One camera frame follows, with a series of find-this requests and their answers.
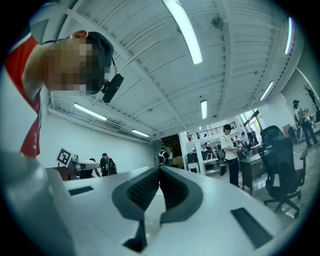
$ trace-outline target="railing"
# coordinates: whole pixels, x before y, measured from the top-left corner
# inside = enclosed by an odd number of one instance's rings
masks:
[[[232,130],[237,128],[236,122],[228,123],[228,125],[231,126]],[[224,132],[224,125],[213,128],[213,129],[209,129],[209,130],[200,131],[200,132],[197,132],[196,134],[198,139],[202,139],[202,138],[210,137],[213,135],[222,134],[223,132]],[[187,137],[190,142],[194,140],[193,134],[190,134]]]

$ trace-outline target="ceiling light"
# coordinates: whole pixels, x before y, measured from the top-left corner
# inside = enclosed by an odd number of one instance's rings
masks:
[[[291,40],[292,40],[292,35],[293,35],[293,30],[294,30],[294,23],[292,18],[289,17],[289,21],[288,21],[288,37],[286,39],[286,45],[285,45],[285,49],[284,49],[284,54],[288,54],[289,52],[289,48],[291,45]]]
[[[273,81],[271,81],[267,87],[267,89],[264,91],[263,95],[260,98],[260,101],[263,101],[263,99],[266,97],[267,93],[270,91],[270,88],[272,87],[272,85],[274,84]]]
[[[136,134],[139,134],[139,135],[141,135],[141,136],[144,136],[144,137],[149,137],[149,135],[147,135],[147,134],[145,134],[145,133],[143,133],[143,132],[141,132],[141,131],[135,130],[135,129],[133,129],[132,132],[133,132],[133,133],[136,133]]]
[[[179,26],[185,43],[189,49],[193,64],[196,65],[201,63],[202,56],[197,37],[181,3],[178,0],[162,0],[162,2],[167,7],[175,22]]]
[[[107,120],[106,117],[104,117],[104,116],[102,116],[102,115],[100,115],[100,114],[97,114],[97,113],[95,113],[95,112],[92,112],[91,110],[86,109],[86,108],[84,108],[83,106],[80,106],[80,105],[78,105],[78,104],[76,104],[76,103],[74,103],[73,106],[74,106],[76,109],[81,110],[81,111],[83,111],[83,112],[86,112],[86,113],[88,113],[88,114],[90,114],[90,115],[92,115],[92,116],[94,116],[94,117],[96,117],[96,118],[102,119],[103,121],[106,121],[106,120]]]
[[[202,119],[207,118],[207,101],[201,101]]]
[[[306,82],[310,85],[311,89],[313,90],[315,96],[317,97],[318,101],[320,101],[319,97],[318,97],[318,94],[316,93],[315,89],[313,88],[313,86],[311,85],[311,83],[309,82],[309,80],[306,78],[306,76],[300,71],[299,68],[296,68],[300,74],[304,77],[304,79],[306,80]]]

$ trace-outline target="ceiling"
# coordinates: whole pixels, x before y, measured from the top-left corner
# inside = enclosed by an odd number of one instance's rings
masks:
[[[98,94],[58,91],[51,93],[49,108],[95,127],[95,119],[73,107],[77,102],[108,118],[108,123],[97,125],[106,133],[144,142],[265,104],[259,99],[270,81],[274,86],[267,98],[283,89],[304,45],[295,25],[290,54],[284,54],[286,13],[266,0],[180,3],[201,49],[203,62],[197,65],[161,0],[61,0],[42,7],[30,21],[38,41],[65,38],[83,29],[100,32],[113,44],[117,69],[124,76],[109,104],[102,97],[95,100]],[[214,17],[223,19],[223,30],[213,27]],[[205,120],[203,100],[208,105]],[[132,129],[150,137],[136,136]]]

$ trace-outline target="black office chair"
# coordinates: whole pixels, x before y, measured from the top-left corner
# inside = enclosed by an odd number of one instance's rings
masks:
[[[265,200],[263,203],[267,205],[267,203],[279,202],[275,212],[286,203],[297,211],[294,214],[294,217],[297,218],[300,209],[290,199],[298,197],[299,200],[301,198],[301,190],[297,191],[297,189],[305,183],[308,151],[305,149],[300,157],[300,160],[303,160],[303,168],[295,170],[292,140],[283,138],[282,132],[276,126],[267,129],[264,135],[261,134],[262,141],[267,142],[262,144],[258,153],[268,173],[265,188],[273,199]],[[279,186],[274,186],[276,174],[279,176]]]

